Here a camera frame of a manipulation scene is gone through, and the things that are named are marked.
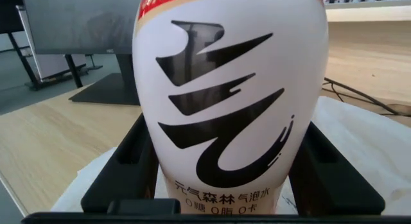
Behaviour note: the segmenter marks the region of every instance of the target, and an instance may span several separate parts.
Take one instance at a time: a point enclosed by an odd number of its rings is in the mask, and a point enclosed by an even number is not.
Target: gray carpet
[[[28,61],[35,69],[33,58],[29,58]],[[89,58],[87,61],[87,65],[91,66]],[[94,55],[94,62],[103,68],[89,71],[88,75],[82,76],[84,85],[94,83],[110,73],[119,73],[114,55]],[[30,91],[24,86],[29,81],[15,51],[0,53],[0,116],[76,89],[74,81],[69,80],[39,91]],[[0,224],[19,223],[21,219],[21,213],[0,183]]]

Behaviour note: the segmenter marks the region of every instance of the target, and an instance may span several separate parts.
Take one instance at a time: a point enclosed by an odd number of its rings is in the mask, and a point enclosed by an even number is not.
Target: white paper
[[[340,101],[320,97],[312,118],[341,154],[382,195],[384,215],[411,215],[411,128],[387,117]],[[80,200],[115,148],[93,160],[58,199],[52,211],[82,212]],[[164,176],[159,168],[156,198],[167,198]],[[276,213],[297,214],[287,179]]]

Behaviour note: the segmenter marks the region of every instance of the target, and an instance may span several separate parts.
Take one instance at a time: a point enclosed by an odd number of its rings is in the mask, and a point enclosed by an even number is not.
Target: sparkling water bottle
[[[183,213],[270,214],[328,60],[322,0],[142,0],[133,57]]]

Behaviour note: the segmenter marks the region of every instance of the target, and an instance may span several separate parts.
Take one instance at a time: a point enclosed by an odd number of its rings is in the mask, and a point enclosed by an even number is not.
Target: wooden desk
[[[70,102],[79,90],[0,117],[0,178],[24,215],[50,210],[77,171],[117,146],[141,113],[140,107]],[[411,126],[409,117],[392,118]]]

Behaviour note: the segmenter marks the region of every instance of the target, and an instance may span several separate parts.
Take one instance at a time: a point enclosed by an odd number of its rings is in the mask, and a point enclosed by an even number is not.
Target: white wall
[[[16,40],[19,47],[29,46],[28,39],[24,31],[19,31],[13,33],[14,39]],[[13,49],[12,43],[8,38],[7,34],[0,34],[0,51]]]

